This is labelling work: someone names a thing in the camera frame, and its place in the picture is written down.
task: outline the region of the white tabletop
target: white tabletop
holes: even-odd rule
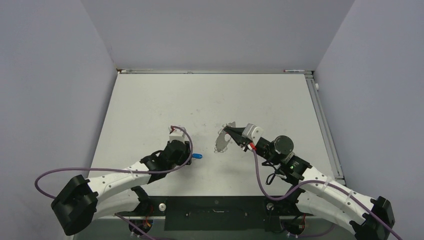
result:
[[[234,143],[214,152],[218,131],[232,121],[262,127],[269,141],[289,136],[296,155],[334,176],[302,74],[119,74],[91,166],[126,168],[163,150],[168,127],[178,125],[203,159],[144,185],[150,196],[262,196],[251,152]],[[265,185],[273,169],[259,169]],[[290,186],[276,178],[265,190],[282,195]]]

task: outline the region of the white arm link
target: white arm link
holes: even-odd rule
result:
[[[119,212],[132,212],[140,204],[137,194],[128,189],[109,197],[97,205],[92,221],[105,216],[113,216]]]
[[[320,180],[324,182],[328,180],[327,176],[325,176],[322,172],[320,172],[315,167],[306,169],[306,171],[303,173],[303,177],[304,177],[304,180],[299,181],[300,183],[304,181],[308,181],[308,180]],[[352,191],[351,189],[341,185],[340,183],[336,182],[333,179],[330,179],[327,182],[344,189],[348,193]],[[346,214],[349,215],[350,218],[356,223],[362,224],[365,221],[365,218],[363,218],[362,215],[367,212],[361,206],[359,206],[356,202],[348,198],[347,195],[340,192],[339,190],[332,188],[330,186],[326,187],[322,183],[309,183],[309,184],[302,185],[300,188],[306,191],[309,191],[319,196],[320,198],[323,198],[324,200],[336,206],[343,212],[346,212]],[[352,196],[358,199],[368,209],[373,208],[374,205],[371,203],[371,199],[372,199],[371,197],[359,194],[355,191],[352,191]]]
[[[353,227],[349,224],[351,218],[324,199],[311,192],[304,192],[300,194],[297,200],[299,202],[296,203],[296,206],[302,213],[323,218],[355,234]]]
[[[146,165],[137,161],[133,165],[124,168],[129,171],[148,171]],[[93,192],[97,192],[98,204],[107,198],[135,186],[145,185],[149,182],[151,175],[147,173],[110,173],[103,176],[88,178],[88,186]]]

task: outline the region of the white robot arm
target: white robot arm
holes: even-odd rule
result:
[[[145,156],[127,168],[85,179],[70,179],[51,203],[66,235],[85,229],[93,220],[119,212],[134,211],[147,194],[140,187],[164,178],[184,165],[191,164],[193,146],[183,127],[173,127],[164,150]]]
[[[278,136],[270,142],[261,137],[264,131],[261,127],[250,123],[246,127],[226,126],[223,131],[245,152],[254,153],[259,187],[274,203],[291,195],[299,213],[333,222],[354,234],[357,240],[387,240],[394,233],[395,218],[387,199],[359,194],[326,176],[294,154],[289,137]],[[293,185],[285,196],[272,197],[265,192],[259,178],[258,155],[265,159],[263,166],[273,166],[276,176]]]

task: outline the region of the gray wall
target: gray wall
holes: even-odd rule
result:
[[[1,1],[0,33],[0,238],[62,239],[34,180],[90,165],[116,70],[79,0]]]
[[[423,238],[423,67],[424,2],[356,0],[315,73],[347,184],[403,239]]]
[[[82,0],[123,69],[315,70],[353,0]]]

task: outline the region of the purple cable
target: purple cable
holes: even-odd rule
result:
[[[192,138],[189,136],[186,130],[184,130],[182,127],[179,126],[171,126],[171,128],[179,129],[181,130],[185,135],[187,135],[188,141],[190,142],[190,155],[188,156],[187,160],[180,166],[171,169],[171,170],[164,170],[164,171],[129,171],[129,170],[122,170],[122,169],[114,169],[114,168],[98,168],[98,167],[65,167],[65,168],[58,168],[53,169],[50,171],[46,171],[45,173],[41,174],[35,179],[34,185],[35,188],[44,196],[49,197],[51,199],[55,199],[55,196],[48,194],[47,192],[43,191],[39,186],[39,181],[41,178],[43,178],[46,175],[52,174],[52,173],[58,173],[58,172],[64,172],[64,171],[101,171],[101,172],[116,172],[116,173],[127,173],[127,174],[168,174],[177,171],[178,169],[184,167],[190,159],[192,159],[193,155],[193,141]]]
[[[322,237],[322,236],[325,236],[325,235],[327,235],[327,234],[329,234],[331,231],[333,231],[334,230],[334,228],[336,227],[336,225],[333,223],[331,226],[330,226],[330,228],[329,229],[327,229],[326,231],[324,231],[324,232],[321,232],[321,233],[318,233],[318,234],[309,234],[309,235],[297,235],[297,238],[304,238],[304,239],[306,239],[306,238],[319,238],[319,237]],[[289,234],[290,234],[290,236],[292,236],[292,237],[296,237],[296,235],[295,234],[291,234],[290,232],[289,232]]]
[[[262,193],[270,200],[273,201],[280,201],[283,200],[285,198],[287,198],[288,196],[290,196],[290,194],[292,194],[294,191],[296,191],[298,188],[300,188],[302,185],[305,184],[325,184],[325,181],[320,181],[320,180],[307,180],[307,181],[303,181],[301,183],[299,183],[298,185],[294,186],[292,189],[290,189],[288,192],[285,193],[284,196],[280,196],[280,197],[273,197],[268,195],[267,192],[265,192],[264,186],[262,186],[261,183],[261,178],[259,176],[259,164],[258,164],[258,154],[256,153],[256,151],[254,149],[252,149],[253,152],[253,156],[254,156],[254,164],[255,164],[255,170],[256,170],[256,179],[257,179],[257,183],[259,184],[259,188],[262,191]],[[343,188],[336,186],[334,184],[329,183],[328,186],[339,190],[340,192],[342,192],[343,194],[345,194],[346,196],[349,196],[349,193],[347,191],[345,191]],[[383,225],[391,234],[393,234],[398,240],[403,240],[401,238],[401,236],[399,236],[393,229],[391,229],[383,220],[381,220],[377,215],[375,215],[371,210],[369,210],[364,204],[362,204],[361,201],[359,201],[356,197],[354,196],[350,196],[350,198],[357,203],[361,208],[363,208],[365,211],[367,211],[373,218],[375,218],[375,220],[377,220],[378,223],[380,223],[381,225]]]

